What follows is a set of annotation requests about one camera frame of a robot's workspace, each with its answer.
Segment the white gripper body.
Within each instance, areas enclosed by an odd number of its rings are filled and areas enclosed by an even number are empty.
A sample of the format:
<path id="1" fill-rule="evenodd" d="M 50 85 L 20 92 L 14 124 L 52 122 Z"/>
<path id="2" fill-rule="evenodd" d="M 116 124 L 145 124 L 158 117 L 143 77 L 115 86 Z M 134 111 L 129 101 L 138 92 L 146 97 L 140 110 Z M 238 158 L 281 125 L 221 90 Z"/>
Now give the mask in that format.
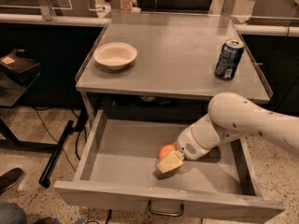
<path id="1" fill-rule="evenodd" d="M 176 146 L 188 160 L 198 160 L 205 156 L 209 149 L 202 147 L 193 137 L 190 128 L 186 128 L 176 141 Z"/>

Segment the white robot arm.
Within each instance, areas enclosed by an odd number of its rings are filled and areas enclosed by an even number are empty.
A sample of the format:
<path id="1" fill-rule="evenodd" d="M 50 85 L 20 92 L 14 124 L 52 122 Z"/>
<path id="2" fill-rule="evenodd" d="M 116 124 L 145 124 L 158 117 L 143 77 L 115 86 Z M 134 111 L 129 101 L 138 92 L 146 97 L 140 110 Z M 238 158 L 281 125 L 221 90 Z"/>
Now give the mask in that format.
<path id="1" fill-rule="evenodd" d="M 163 147 L 156 169 L 167 174 L 186 160 L 198 160 L 220 144 L 250 133 L 291 152 L 299 151 L 299 118 L 266 110 L 231 92 L 215 95 L 207 113 Z"/>

